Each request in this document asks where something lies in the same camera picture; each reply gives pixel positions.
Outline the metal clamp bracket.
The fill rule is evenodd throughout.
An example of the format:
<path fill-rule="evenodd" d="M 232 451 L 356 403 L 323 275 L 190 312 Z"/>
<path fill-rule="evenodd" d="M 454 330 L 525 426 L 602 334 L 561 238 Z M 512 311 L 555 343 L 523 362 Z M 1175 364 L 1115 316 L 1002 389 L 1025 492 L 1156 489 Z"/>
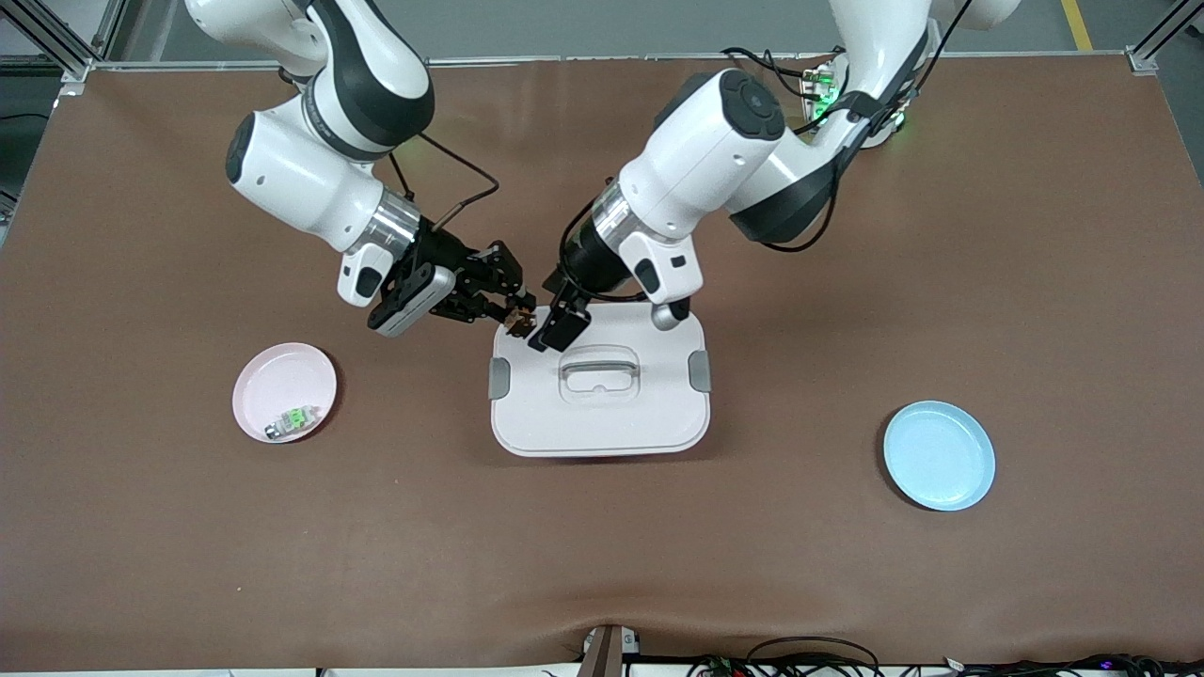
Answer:
<path fill-rule="evenodd" d="M 632 626 L 594 626 L 583 648 L 576 677 L 633 677 L 628 660 L 641 658 L 641 634 Z"/>

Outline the pink round plate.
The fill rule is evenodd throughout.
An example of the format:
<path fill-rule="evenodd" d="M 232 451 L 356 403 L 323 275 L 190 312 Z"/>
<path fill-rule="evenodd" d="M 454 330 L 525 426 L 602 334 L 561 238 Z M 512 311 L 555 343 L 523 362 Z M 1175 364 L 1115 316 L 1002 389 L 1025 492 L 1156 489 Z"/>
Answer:
<path fill-rule="evenodd" d="M 244 365 L 234 385 L 231 411 L 246 436 L 270 443 L 262 426 L 275 416 L 303 404 L 318 404 L 325 410 L 326 420 L 337 395 L 340 377 L 326 352 L 299 342 L 282 343 Z"/>

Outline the silver table edge rail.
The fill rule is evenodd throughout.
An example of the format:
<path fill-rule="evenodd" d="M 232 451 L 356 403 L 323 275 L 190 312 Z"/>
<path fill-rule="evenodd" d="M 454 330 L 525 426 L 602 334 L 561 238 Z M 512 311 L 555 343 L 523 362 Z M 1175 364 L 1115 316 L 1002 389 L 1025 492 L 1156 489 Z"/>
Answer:
<path fill-rule="evenodd" d="M 996 52 L 942 52 L 946 57 L 1087 57 L 1127 55 L 1127 51 L 996 51 Z M 608 63 L 608 61 L 702 61 L 718 63 L 721 53 L 650 53 L 650 55 L 510 55 L 510 57 L 435 57 L 431 67 L 492 67 L 529 63 Z M 193 61 L 94 61 L 87 72 L 223 72 L 223 71 L 276 71 L 275 60 L 193 60 Z"/>

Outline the light blue round plate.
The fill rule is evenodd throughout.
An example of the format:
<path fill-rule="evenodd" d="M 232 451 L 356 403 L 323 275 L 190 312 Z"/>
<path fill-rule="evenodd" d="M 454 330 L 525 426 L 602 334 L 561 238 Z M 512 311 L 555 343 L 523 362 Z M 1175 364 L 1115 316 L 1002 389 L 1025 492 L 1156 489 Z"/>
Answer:
<path fill-rule="evenodd" d="M 937 512 L 969 510 L 988 495 L 996 453 L 988 432 L 945 401 L 905 404 L 889 420 L 883 458 L 895 487 Z"/>

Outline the aluminium frame post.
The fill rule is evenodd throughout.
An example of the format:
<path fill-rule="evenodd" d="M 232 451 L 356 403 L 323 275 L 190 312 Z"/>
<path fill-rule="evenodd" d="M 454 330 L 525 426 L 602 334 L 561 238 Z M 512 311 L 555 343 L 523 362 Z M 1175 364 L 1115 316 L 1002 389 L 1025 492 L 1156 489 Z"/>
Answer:
<path fill-rule="evenodd" d="M 1127 45 L 1131 73 L 1151 76 L 1159 70 L 1157 55 L 1179 35 L 1204 41 L 1204 0 L 1171 0 L 1170 8 L 1140 39 L 1137 45 Z"/>
<path fill-rule="evenodd" d="M 0 0 L 0 73 L 85 81 L 111 51 L 129 0 Z"/>

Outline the green push-button switch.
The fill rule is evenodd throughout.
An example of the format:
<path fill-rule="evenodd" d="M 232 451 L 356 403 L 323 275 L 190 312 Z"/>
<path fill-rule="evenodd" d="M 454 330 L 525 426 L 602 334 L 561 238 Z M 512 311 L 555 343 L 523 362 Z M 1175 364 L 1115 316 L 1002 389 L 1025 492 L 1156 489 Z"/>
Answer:
<path fill-rule="evenodd" d="M 262 426 L 262 434 L 270 443 L 288 443 L 313 432 L 323 423 L 324 416 L 325 410 L 318 404 L 303 404 L 275 416 L 275 419 Z"/>

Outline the brown table mat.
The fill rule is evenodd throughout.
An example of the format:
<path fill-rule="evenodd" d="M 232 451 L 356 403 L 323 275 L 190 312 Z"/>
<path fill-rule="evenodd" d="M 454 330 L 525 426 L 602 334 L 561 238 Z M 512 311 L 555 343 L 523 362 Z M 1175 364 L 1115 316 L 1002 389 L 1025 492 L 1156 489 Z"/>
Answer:
<path fill-rule="evenodd" d="M 697 228 L 712 424 L 539 463 L 490 426 L 494 330 L 380 338 L 340 257 L 229 188 L 272 72 L 99 72 L 0 249 L 0 671 L 560 663 L 836 636 L 886 663 L 1204 658 L 1204 189 L 1122 55 L 952 57 L 787 257 Z M 246 436 L 238 373 L 326 352 L 331 416 Z M 895 487 L 945 401 L 996 479 Z"/>

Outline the white lidded storage box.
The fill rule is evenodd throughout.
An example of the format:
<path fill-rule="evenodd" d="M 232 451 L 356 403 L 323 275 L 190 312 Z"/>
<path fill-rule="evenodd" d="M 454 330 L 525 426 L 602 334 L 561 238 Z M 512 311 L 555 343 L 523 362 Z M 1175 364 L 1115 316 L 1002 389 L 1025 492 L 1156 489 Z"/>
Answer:
<path fill-rule="evenodd" d="M 568 351 L 533 351 L 498 329 L 492 432 L 517 457 L 589 458 L 691 449 L 712 419 L 712 369 L 696 314 L 667 331 L 649 304 L 591 306 Z"/>

